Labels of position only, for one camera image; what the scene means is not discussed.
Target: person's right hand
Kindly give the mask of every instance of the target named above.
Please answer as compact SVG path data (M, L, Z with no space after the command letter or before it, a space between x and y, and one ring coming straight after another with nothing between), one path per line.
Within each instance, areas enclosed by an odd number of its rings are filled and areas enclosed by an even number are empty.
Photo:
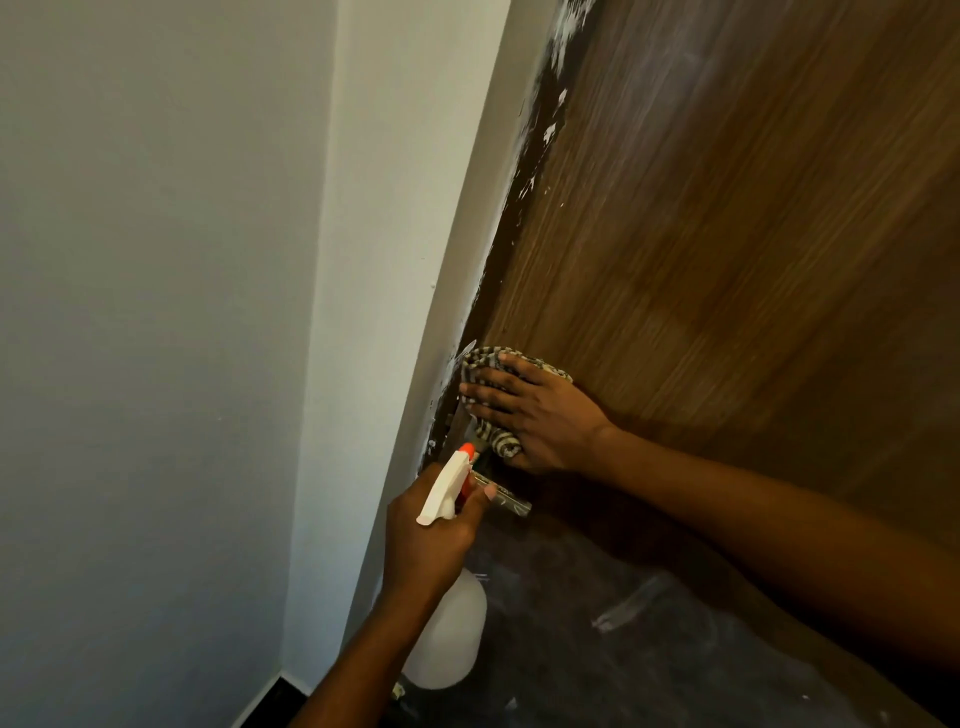
M477 402L468 405L471 415L506 427L520 441L523 452L507 464L532 472L592 474L593 443L613 427L600 407L563 377L519 356L501 352L499 359L523 379L485 367L477 377L506 392L466 382L460 392Z

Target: wooden door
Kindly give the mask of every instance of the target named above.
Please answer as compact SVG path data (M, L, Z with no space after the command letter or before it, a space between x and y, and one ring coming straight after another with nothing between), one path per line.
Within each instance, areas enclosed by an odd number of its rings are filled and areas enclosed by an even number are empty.
M597 12L523 223L498 234L483 342L571 372L637 434L960 550L960 4ZM933 722L639 504L539 495L471 557L516 581L488 587L493 667L465 694L510 673L554 724ZM591 625L637 594L635 621Z

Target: striped cloth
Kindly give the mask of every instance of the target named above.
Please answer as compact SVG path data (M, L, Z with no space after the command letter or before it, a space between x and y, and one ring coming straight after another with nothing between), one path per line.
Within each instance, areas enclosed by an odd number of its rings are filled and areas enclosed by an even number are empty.
M562 376L567 381L573 381L572 376L560 369L557 369L556 367L551 367L542 359L535 359L532 356L527 356L526 354L518 352L516 349L509 349L508 347L477 347L476 349L467 352L463 358L463 361L460 363L460 379L471 384L479 383L488 387L493 387L494 389L503 389L503 387L498 387L491 382L481 382L479 379L477 379L476 375L478 370L483 369L484 367L490 367L491 369L499 369L501 372L506 372L507 374L519 376L519 373L506 366L497 358L497 355L500 354L500 352L511 353L514 356L519 356L521 359L526 359L531 364L540 367L550 374ZM464 404L474 403L474 400L470 397L461 396L460 400ZM523 451L523 446L520 444L520 441L509 429L494 425L487 420L480 420L473 415L470 416L476 424L477 437L490 443L493 451L500 457L511 458L518 452Z

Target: folded cloth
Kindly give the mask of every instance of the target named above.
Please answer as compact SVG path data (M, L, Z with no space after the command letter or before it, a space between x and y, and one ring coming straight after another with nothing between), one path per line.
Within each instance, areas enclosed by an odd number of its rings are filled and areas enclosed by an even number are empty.
M477 347L471 352L468 352L460 364L460 379L471 384L476 384L479 382L479 379L477 378L477 372L484 367L498 369L501 372L519 376L521 379L523 379L523 376L521 376L519 372L515 372L513 369L500 361L499 358L497 358L497 355L500 354L500 352L511 353L514 356L519 356L521 359L526 359L531 364L540 367L545 372L562 376L567 381L573 381L572 376L560 369L557 369L556 367L550 366L542 359L535 359L532 356L527 356L526 354L518 352L516 349L509 349L508 347ZM484 381L481 383L483 383L485 386L493 387L494 389L503 389L503 387L498 387L492 382ZM475 402L475 400L469 397L461 396L460 399L465 404L473 404ZM523 446L520 444L520 441L509 429L494 425L487 420L480 420L474 415L470 416L476 423L477 437L490 443L491 447L493 447L493 451L500 457L509 459L518 452L523 452Z

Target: wood grain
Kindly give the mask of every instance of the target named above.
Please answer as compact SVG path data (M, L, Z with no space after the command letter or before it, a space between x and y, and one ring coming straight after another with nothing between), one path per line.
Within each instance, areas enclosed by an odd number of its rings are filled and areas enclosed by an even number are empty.
M568 103L486 343L638 434L960 551L960 4L608 0ZM656 532L623 548L668 551L871 722L930 720Z

